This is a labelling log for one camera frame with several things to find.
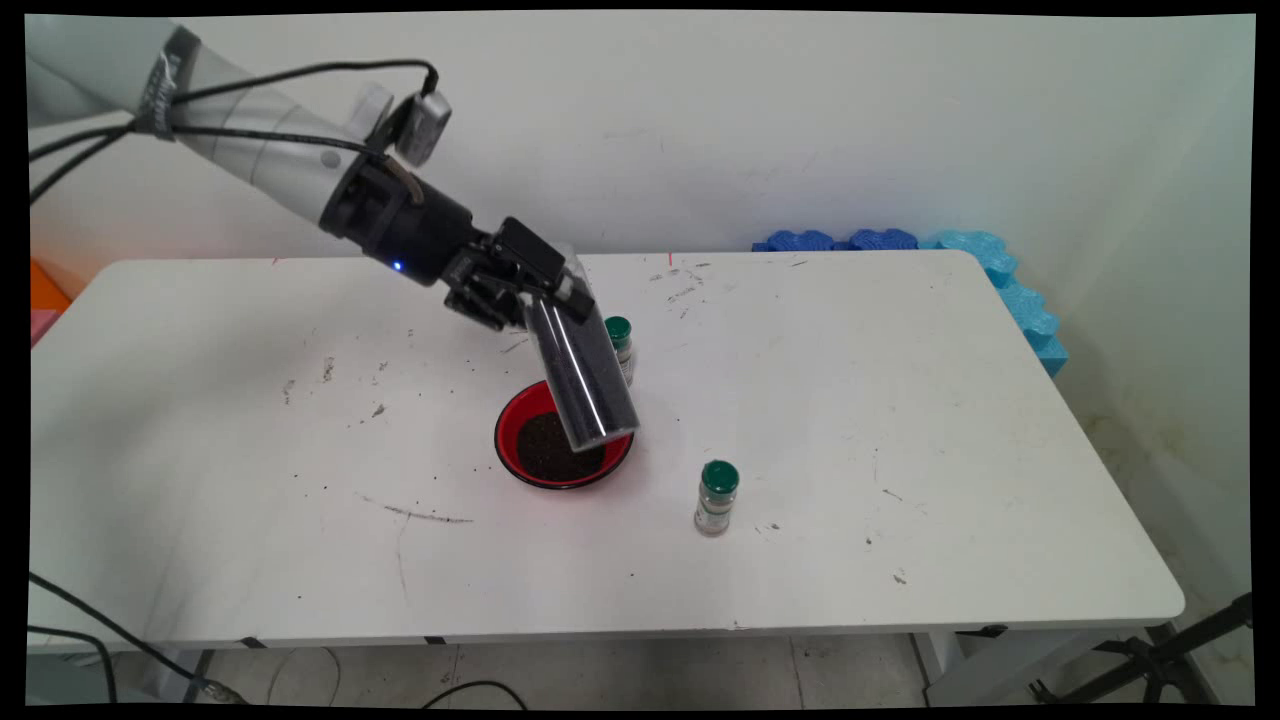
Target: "cable on floor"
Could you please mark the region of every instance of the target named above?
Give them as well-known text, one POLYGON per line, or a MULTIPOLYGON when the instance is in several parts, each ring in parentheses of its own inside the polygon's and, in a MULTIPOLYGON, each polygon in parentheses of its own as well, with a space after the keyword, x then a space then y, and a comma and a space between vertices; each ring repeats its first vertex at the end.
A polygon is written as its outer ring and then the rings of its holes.
MULTIPOLYGON (((329 702, 325 703, 325 707, 333 707, 333 701, 338 700, 338 688, 342 687, 342 662, 338 661, 338 653, 328 647, 323 647, 320 650, 329 653, 329 657, 333 659, 333 666, 338 670, 338 679, 333 684, 333 693, 329 694, 329 702)), ((280 673, 284 670, 284 666, 289 664, 289 659, 293 657, 293 653, 297 651, 298 648, 291 650, 289 653, 284 656, 284 660, 276 665, 275 671, 271 673, 271 683, 266 685, 266 705, 271 705, 271 692, 275 689, 275 682, 280 679, 280 673)))
POLYGON ((106 679, 106 702, 118 702, 115 696, 115 667, 111 666, 111 656, 106 652, 106 646, 102 644, 102 641, 87 633, 59 630, 56 628, 44 628, 40 625, 27 625, 27 632, 40 633, 42 635, 54 635, 58 638, 70 638, 74 641, 87 642, 93 646, 97 650, 99 657, 102 660, 102 678, 106 679))
POLYGON ((76 597, 74 594, 67 592, 65 589, 50 583, 49 580, 41 578, 40 575, 27 570, 27 582, 45 588, 46 591, 56 594, 68 603, 76 606, 81 612, 88 615, 90 618, 97 620, 99 623, 106 625, 113 633, 120 637, 120 639, 128 642, 133 647, 141 650, 142 652, 150 655, 156 662, 164 665, 165 667, 173 670, 178 676, 186 679, 189 683, 195 683, 202 692, 211 696, 214 700, 220 702, 230 702, 236 705, 248 705, 243 697, 236 691, 228 688, 227 685, 219 683, 218 680, 210 680, 209 678, 201 678, 187 670, 182 665, 178 665, 173 660, 169 660, 160 651, 151 647, 151 644, 138 639, 133 633, 125 630, 119 623, 111 620, 106 615, 99 612, 92 605, 84 602, 83 600, 76 597))
POLYGON ((493 687, 493 688, 498 688, 499 691, 502 691, 502 692, 507 693, 508 696, 511 696, 511 700, 516 701, 516 705, 518 705, 521 710, 529 710, 529 706, 525 705, 525 701, 520 700, 520 696, 516 694, 516 691, 508 688, 507 685, 499 683, 498 680, 471 680, 470 683, 462 683, 461 685, 458 685, 456 688, 449 688, 449 689, 444 691, 443 693, 433 697, 430 701, 428 701, 426 705, 422 706, 422 710, 430 710, 433 705, 440 702, 442 700, 449 697, 451 694, 453 694, 453 693, 456 693, 458 691, 465 691, 467 688, 475 688, 475 687, 479 687, 479 685, 489 685, 489 687, 493 687))

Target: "gray floor tile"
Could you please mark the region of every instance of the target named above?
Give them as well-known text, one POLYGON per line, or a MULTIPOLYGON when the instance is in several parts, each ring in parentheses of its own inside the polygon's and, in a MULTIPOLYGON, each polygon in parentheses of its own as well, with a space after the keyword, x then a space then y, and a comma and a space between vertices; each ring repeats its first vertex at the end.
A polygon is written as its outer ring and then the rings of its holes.
POLYGON ((342 685, 334 700, 335 706, 422 707, 452 687, 458 648, 415 644, 342 647, 334 648, 334 652, 342 664, 342 685))
POLYGON ((908 635, 795 637, 792 644, 806 710, 924 706, 908 635))
MULTIPOLYGON (((1147 637, 1147 632, 1142 628, 1132 630, 1120 630, 1108 635, 1108 638, 1106 639, 1125 641, 1134 635, 1140 637, 1148 642, 1151 641, 1151 638, 1147 637)), ((970 655, 973 652, 980 651, 983 644, 989 642, 991 641, 986 641, 982 638, 970 638, 961 635, 960 647, 964 650, 966 655, 970 655)), ((1124 656, 1120 655, 1112 655, 1108 652, 1096 652, 1096 651, 1087 652, 1080 657, 1073 660, 1071 662, 1068 662, 1061 667, 1046 673, 1039 679, 1044 682, 1044 685, 1048 687, 1050 692, 1052 692, 1056 696, 1064 696, 1074 691, 1075 688, 1079 688, 1084 683, 1106 673, 1107 670, 1117 667, 1119 665, 1124 664, 1124 661, 1125 661, 1124 656)), ((1112 692, 1111 694, 1107 694, 1106 697, 1098 700, 1097 702, 1108 702, 1108 703, 1142 702, 1142 694, 1144 689, 1146 689, 1146 683, 1139 680, 1135 683, 1130 683, 1112 692)), ((1181 692, 1174 687, 1165 688, 1165 692, 1161 696, 1160 701, 1162 703, 1170 703, 1170 705, 1187 702, 1183 698, 1181 692)), ((1007 697, 1002 698, 997 705, 1036 705, 1036 698, 1032 696, 1029 689, 1019 688, 1012 693, 1010 693, 1007 697)))
MULTIPOLYGON (((219 650, 214 652, 209 661, 206 675, 219 683, 234 689, 246 701, 253 705, 266 705, 266 696, 271 688, 271 678, 275 671, 283 669, 291 650, 219 650)), ((325 692, 332 687, 323 688, 325 692)), ((197 702, 212 702, 204 693, 197 696, 197 702)))
MULTIPOLYGON (((799 708, 787 638, 472 644, 457 683, 499 680, 535 710, 799 708)), ((515 707, 497 688, 468 688, 454 708, 515 707)))

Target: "dirt stain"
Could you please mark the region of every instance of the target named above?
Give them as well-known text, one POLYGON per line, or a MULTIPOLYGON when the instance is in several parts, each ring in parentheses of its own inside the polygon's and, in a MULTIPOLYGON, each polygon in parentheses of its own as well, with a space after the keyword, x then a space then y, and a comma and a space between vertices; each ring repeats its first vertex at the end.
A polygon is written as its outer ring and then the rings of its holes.
POLYGON ((365 502, 371 502, 383 510, 396 512, 397 515, 406 515, 408 518, 417 518, 419 520, 433 520, 435 523, 474 523, 474 520, 466 520, 463 518, 445 518, 444 515, 422 515, 421 512, 413 512, 412 510, 404 510, 403 507, 396 507, 394 505, 383 505, 376 500, 369 497, 367 495, 356 493, 356 497, 364 500, 365 502))

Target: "pink object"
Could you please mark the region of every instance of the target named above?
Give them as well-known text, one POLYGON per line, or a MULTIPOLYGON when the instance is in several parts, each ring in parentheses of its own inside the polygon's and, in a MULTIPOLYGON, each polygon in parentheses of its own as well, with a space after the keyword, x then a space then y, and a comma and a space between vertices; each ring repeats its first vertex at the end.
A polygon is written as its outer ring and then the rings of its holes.
POLYGON ((40 338, 45 337, 49 328, 58 320, 58 310, 32 310, 31 311, 31 346, 36 347, 40 338))

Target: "dirt speck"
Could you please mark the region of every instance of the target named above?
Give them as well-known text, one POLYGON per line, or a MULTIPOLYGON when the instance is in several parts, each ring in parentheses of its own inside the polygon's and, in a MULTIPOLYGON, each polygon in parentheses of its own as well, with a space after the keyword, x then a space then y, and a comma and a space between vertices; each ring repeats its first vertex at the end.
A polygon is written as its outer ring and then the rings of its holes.
POLYGON ((677 297, 684 297, 684 296, 689 295, 690 292, 694 292, 695 290, 698 290, 698 288, 696 287, 686 287, 685 290, 682 290, 682 291, 677 292, 676 295, 672 295, 671 297, 668 297, 667 302, 675 302, 677 297))

